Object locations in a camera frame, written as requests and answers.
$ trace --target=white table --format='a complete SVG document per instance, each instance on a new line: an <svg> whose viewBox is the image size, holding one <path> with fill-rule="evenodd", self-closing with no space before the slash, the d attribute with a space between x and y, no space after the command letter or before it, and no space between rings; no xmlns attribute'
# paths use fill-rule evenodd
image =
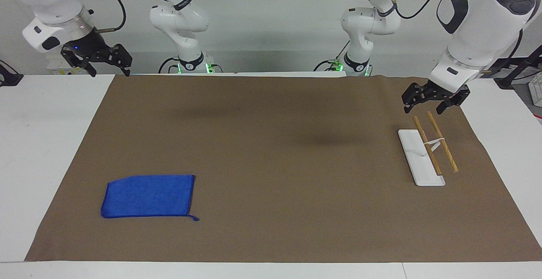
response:
<svg viewBox="0 0 542 279"><path fill-rule="evenodd" d="M21 262L112 79L112 75L26 76L15 88L0 88L0 261L4 262L0 263L0 278L542 278L542 262ZM499 90L493 80L475 80L469 87L472 94L463 104L463 112L542 244L542 126L513 91Z"/></svg>

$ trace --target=white device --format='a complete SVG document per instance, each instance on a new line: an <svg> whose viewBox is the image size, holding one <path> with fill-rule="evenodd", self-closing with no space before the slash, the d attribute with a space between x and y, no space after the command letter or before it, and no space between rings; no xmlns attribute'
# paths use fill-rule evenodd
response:
<svg viewBox="0 0 542 279"><path fill-rule="evenodd" d="M202 52L195 35L209 27L207 13L192 0L168 1L151 8L151 23L174 42L181 73L209 72L213 59Z"/></svg>
<svg viewBox="0 0 542 279"><path fill-rule="evenodd" d="M130 54L120 44L109 47L105 43L80 0L21 1L35 15L23 30L23 36L37 51L47 52L62 46L61 54L70 66L86 69L92 76L96 70L90 62L105 62L120 67L126 76L130 74Z"/></svg>
<svg viewBox="0 0 542 279"><path fill-rule="evenodd" d="M538 73L533 80L529 82L529 90L533 104L542 107L542 72Z"/></svg>
<svg viewBox="0 0 542 279"><path fill-rule="evenodd" d="M350 45L340 63L347 75L365 74L374 47L366 38L369 34L393 34L401 24L396 0L369 1L373 8L352 8L343 14L341 25ZM540 0L441 0L437 18L452 41L428 83L413 83L403 94L405 112L429 100L442 101L438 113L460 105L469 94L465 84L515 41L539 5Z"/></svg>
<svg viewBox="0 0 542 279"><path fill-rule="evenodd" d="M442 187L446 185L444 177L435 173L424 142L418 130L399 130L399 139L405 152L406 160L414 177L414 183L420 187ZM430 142L434 151L440 146L438 140Z"/></svg>

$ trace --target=white wall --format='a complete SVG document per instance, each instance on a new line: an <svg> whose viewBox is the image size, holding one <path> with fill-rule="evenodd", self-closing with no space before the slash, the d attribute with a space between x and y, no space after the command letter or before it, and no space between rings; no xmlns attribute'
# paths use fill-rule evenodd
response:
<svg viewBox="0 0 542 279"><path fill-rule="evenodd" d="M119 32L104 34L110 45L122 43L134 57L132 71L155 72L175 55L172 42L153 28L149 9L159 0L123 0L128 22ZM198 34L207 53L225 71L312 70L333 58L348 40L340 26L343 11L370 7L367 0L194 0L211 16L209 30ZM399 0L403 14L412 14L425 0ZM122 18L116 0L83 0L95 11L99 28L116 26ZM374 36L374 73L424 76L434 66L450 36L435 17L438 0L412 20L403 21L393 36ZM0 0L0 58L23 73L47 73L45 55L34 51L21 30L31 11L16 0ZM528 55L542 43L542 18L525 30L517 56ZM100 73L117 72L97 64Z"/></svg>

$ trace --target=green led light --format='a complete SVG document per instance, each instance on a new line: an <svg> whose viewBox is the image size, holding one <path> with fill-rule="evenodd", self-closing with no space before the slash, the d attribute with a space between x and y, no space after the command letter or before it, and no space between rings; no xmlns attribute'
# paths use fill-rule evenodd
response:
<svg viewBox="0 0 542 279"><path fill-rule="evenodd" d="M207 73L214 73L215 69L209 65L209 63L205 63L205 67L207 67Z"/></svg>
<svg viewBox="0 0 542 279"><path fill-rule="evenodd" d="M371 77L371 75L372 75L372 65L368 65L365 69L365 76Z"/></svg>

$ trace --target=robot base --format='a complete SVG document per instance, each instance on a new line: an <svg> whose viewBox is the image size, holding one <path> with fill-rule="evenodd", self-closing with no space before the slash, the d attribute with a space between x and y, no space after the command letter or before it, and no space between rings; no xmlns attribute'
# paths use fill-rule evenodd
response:
<svg viewBox="0 0 542 279"><path fill-rule="evenodd" d="M399 130L406 160L414 177L416 186L442 187L446 183L441 175L435 173L431 159L417 130Z"/></svg>
<svg viewBox="0 0 542 279"><path fill-rule="evenodd" d="M188 70L184 68L184 66L180 63L177 64L179 69L175 69L177 72L174 74L189 74L189 73L215 73L215 69L213 67L215 65L215 60L210 55L205 54L205 61L203 61L200 65L196 66L194 70Z"/></svg>

